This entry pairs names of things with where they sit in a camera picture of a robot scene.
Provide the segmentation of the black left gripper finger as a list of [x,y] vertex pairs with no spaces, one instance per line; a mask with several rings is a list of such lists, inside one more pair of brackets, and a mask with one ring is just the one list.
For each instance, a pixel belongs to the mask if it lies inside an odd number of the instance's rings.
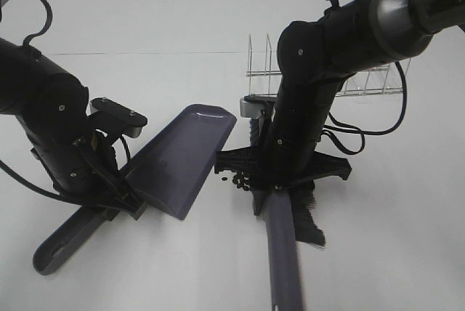
[[111,180],[106,184],[110,195],[105,200],[105,207],[126,212],[131,217],[140,217],[147,209],[145,203],[125,179]]
[[117,209],[101,206],[85,207],[85,222],[111,222],[120,213]]

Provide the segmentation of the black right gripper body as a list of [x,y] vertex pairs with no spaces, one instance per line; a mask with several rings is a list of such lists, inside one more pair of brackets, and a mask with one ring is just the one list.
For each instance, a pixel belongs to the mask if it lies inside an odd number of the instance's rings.
[[245,148],[218,151],[214,160],[214,172],[243,171],[251,174],[253,189],[275,187],[291,189],[307,185],[316,179],[337,176],[348,179],[352,167],[346,158],[338,158],[314,152],[307,164],[301,168],[290,160],[272,158],[264,151],[264,136],[267,126],[258,121],[250,123],[250,145]]

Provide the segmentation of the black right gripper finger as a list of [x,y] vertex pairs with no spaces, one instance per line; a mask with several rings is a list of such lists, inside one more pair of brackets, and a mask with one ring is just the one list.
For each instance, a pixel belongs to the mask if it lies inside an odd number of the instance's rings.
[[260,216],[262,213],[262,209],[264,208],[265,201],[271,190],[269,188],[262,188],[262,189],[253,189],[253,213],[254,216]]

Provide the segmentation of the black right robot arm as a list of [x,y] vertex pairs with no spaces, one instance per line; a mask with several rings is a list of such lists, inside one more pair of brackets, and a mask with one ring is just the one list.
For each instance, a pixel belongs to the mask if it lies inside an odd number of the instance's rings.
[[259,214],[274,187],[309,188],[315,179],[348,178],[346,158],[315,149],[334,98],[356,73],[421,54],[433,35],[464,24],[464,0],[327,0],[315,22],[294,21],[281,33],[277,97],[262,104],[247,148],[223,150],[235,118],[190,105],[127,164],[111,173],[90,161],[104,187],[92,209],[106,219],[138,217],[154,206],[184,219],[209,172],[232,171],[251,191]]

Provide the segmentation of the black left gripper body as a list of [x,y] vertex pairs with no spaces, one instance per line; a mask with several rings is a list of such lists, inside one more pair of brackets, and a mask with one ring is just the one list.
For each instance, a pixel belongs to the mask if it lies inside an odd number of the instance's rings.
[[107,182],[126,180],[129,165],[118,168],[113,148],[122,136],[95,129],[91,121],[31,124],[33,153],[52,178],[58,199],[88,207],[105,207]]

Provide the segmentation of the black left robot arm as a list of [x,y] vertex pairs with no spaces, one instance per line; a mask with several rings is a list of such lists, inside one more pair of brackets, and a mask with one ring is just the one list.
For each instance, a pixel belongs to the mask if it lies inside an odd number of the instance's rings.
[[125,211],[145,209],[119,169],[113,143],[138,137],[143,115],[112,100],[89,98],[72,74],[33,47],[1,40],[1,114],[15,116],[59,201]]

